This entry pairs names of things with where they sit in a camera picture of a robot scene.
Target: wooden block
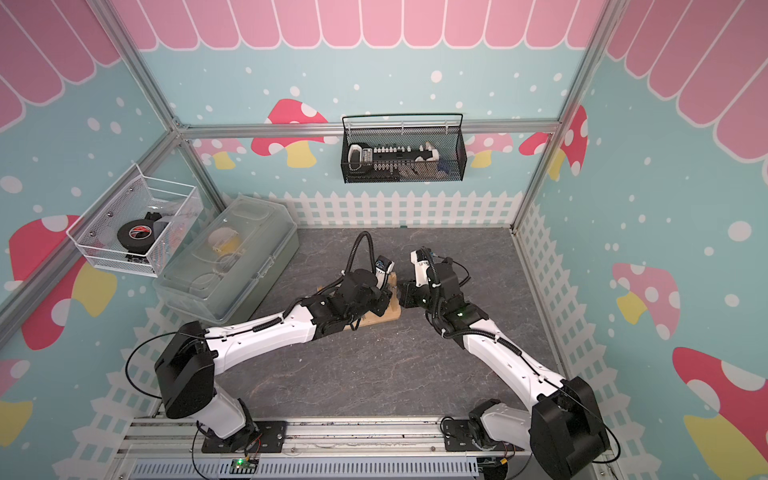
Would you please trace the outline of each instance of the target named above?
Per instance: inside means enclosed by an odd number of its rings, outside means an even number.
[[[400,318],[400,313],[402,310],[400,308],[400,303],[397,300],[397,276],[395,275],[395,272],[392,272],[389,275],[389,279],[387,280],[387,288],[389,288],[389,291],[392,292],[392,299],[389,301],[389,306],[384,312],[384,315],[376,316],[373,313],[368,312],[362,316],[362,319],[360,320],[360,326],[376,325],[377,323],[389,322]],[[352,327],[349,325],[344,328],[344,330],[351,329]]]

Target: white lattice fence pattern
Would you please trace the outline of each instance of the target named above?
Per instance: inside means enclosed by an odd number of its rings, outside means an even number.
[[[605,424],[621,440],[619,462],[627,480],[657,480],[661,461],[643,447],[641,437],[645,428],[630,420],[630,397],[619,393],[616,387],[617,372],[604,361],[606,346],[595,342],[595,325],[584,317],[587,306],[577,301],[578,287],[568,282],[571,271],[563,270],[563,256],[557,255],[557,242],[550,240],[549,233],[539,205],[532,204],[522,221],[520,236],[544,299],[545,312],[554,327],[558,349],[567,359],[566,370],[570,376],[579,375],[587,380],[595,391]]]
[[[192,230],[199,231],[215,218],[212,210],[203,210]],[[136,342],[131,348],[120,351],[127,360],[134,348],[143,341],[165,332],[173,332],[186,319],[173,313],[162,302],[154,308],[146,308],[147,325],[134,327]],[[131,359],[128,373],[139,388],[159,395],[154,362],[165,349],[170,336],[155,340],[139,349]],[[159,400],[137,392],[125,379],[123,369],[107,374],[109,392],[104,397],[91,400],[96,412],[90,425],[72,431],[78,446],[70,458],[53,464],[60,480],[71,478],[103,478],[110,461],[123,441],[134,418],[153,412]]]
[[[502,227],[515,219],[523,194],[509,197],[506,192],[493,197],[491,192],[478,196],[475,192],[463,197],[459,192],[451,197],[443,192],[417,197],[413,192],[401,197],[396,192],[385,197],[351,192],[343,197],[331,193],[314,197],[301,193],[298,197],[285,194],[268,199],[285,205],[299,228],[356,227]]]

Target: plastic box lid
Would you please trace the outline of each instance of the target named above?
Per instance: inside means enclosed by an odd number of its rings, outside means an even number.
[[[295,232],[283,205],[240,195],[169,262],[154,288],[171,308],[225,323]]]

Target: roll of black tape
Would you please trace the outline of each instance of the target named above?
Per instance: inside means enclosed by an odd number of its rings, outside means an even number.
[[[118,241],[129,253],[144,255],[152,248],[155,235],[152,220],[133,220],[118,230]]]

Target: marble-pattern tabletop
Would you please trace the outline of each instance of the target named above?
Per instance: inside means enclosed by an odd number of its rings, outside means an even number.
[[[253,318],[279,312],[316,292],[346,265],[360,229],[299,230],[299,251]],[[421,246],[453,257],[472,279],[465,298],[480,306],[526,352],[554,370],[531,291],[505,228],[371,229],[376,255],[395,262],[399,280],[413,278],[409,254]],[[356,267],[368,262],[363,241]],[[456,267],[457,274],[463,272]],[[441,338],[424,310],[398,320],[284,347],[242,362],[217,377],[254,418],[348,415],[462,415],[486,399],[523,408],[480,359]]]

